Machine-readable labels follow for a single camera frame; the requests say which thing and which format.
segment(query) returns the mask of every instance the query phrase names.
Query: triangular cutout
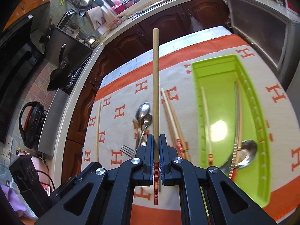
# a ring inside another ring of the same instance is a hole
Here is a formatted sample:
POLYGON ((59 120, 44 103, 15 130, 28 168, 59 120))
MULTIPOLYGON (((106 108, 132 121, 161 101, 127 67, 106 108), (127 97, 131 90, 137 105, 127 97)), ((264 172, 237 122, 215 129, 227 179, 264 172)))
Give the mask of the triangular cutout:
POLYGON ((248 208, 248 204, 226 182, 221 182, 221 188, 233 214, 248 208))
POLYGON ((81 215, 93 186, 93 183, 87 183, 76 195, 64 204, 64 209, 76 216, 81 215))

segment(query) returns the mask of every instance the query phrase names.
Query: kettle handle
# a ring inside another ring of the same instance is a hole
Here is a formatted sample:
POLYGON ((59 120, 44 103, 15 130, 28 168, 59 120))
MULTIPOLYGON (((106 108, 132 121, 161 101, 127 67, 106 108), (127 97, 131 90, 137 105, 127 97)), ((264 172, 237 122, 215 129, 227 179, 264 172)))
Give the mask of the kettle handle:
POLYGON ((25 111, 25 108, 26 108, 26 107, 36 107, 37 104, 39 104, 38 101, 31 101, 31 102, 28 102, 27 104, 25 104, 25 106, 23 106, 23 108, 22 108, 22 110, 21 110, 21 112, 20 112, 20 117, 19 117, 19 130, 20 130, 20 134, 21 134, 21 137, 22 137, 23 142, 25 142, 25 140, 26 140, 25 130, 23 129, 22 123, 21 123, 21 119, 22 119, 23 112, 25 111))
POLYGON ((58 56, 58 62, 61 64, 62 62, 62 56, 64 55, 64 51, 65 51, 65 47, 66 47, 66 43, 64 43, 60 49, 60 53, 58 56))

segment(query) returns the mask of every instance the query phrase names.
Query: fork tines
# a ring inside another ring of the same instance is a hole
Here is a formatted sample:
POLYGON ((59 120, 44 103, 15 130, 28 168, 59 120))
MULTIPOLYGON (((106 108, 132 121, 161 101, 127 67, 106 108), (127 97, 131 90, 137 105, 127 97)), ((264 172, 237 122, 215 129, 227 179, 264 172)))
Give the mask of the fork tines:
POLYGON ((125 155, 128 155, 130 158, 133 158, 135 156, 135 150, 131 149, 130 147, 128 147, 126 145, 122 145, 121 151, 125 155))

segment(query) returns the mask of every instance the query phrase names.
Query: table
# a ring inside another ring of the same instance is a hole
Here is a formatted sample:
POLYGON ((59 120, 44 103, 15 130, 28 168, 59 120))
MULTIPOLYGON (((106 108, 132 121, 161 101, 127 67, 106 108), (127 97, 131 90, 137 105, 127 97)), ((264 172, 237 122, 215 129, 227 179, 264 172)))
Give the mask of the table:
MULTIPOLYGON (((192 84, 190 64, 221 55, 239 56, 260 99, 271 141, 272 192, 270 203, 264 210, 277 222, 290 215, 300 203, 300 131, 292 105, 268 66, 245 41, 223 27, 178 38, 161 45, 159 50, 160 85, 168 90, 174 102, 194 165, 198 164, 199 153, 195 90, 188 87, 192 84)), ((99 162, 104 168, 112 169, 129 159, 120 149, 122 144, 135 145, 131 121, 142 102, 152 102, 152 54, 150 50, 138 56, 103 79, 89 119, 82 169, 95 160, 95 120, 100 102, 99 162)), ((162 105, 160 112, 160 133, 167 133, 170 143, 162 105)), ((145 221, 147 224, 181 224, 179 210, 177 187, 162 186, 158 206, 154 206, 150 190, 136 187, 131 221, 133 224, 145 221)))

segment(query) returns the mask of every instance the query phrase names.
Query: purple cloth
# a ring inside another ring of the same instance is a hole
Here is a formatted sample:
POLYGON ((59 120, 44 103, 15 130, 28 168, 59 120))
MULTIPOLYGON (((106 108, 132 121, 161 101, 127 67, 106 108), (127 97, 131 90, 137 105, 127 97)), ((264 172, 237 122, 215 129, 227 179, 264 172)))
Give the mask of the purple cloth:
POLYGON ((25 205, 22 203, 13 189, 3 185, 1 185, 1 188, 15 213, 18 215, 18 217, 21 217, 26 211, 25 205))

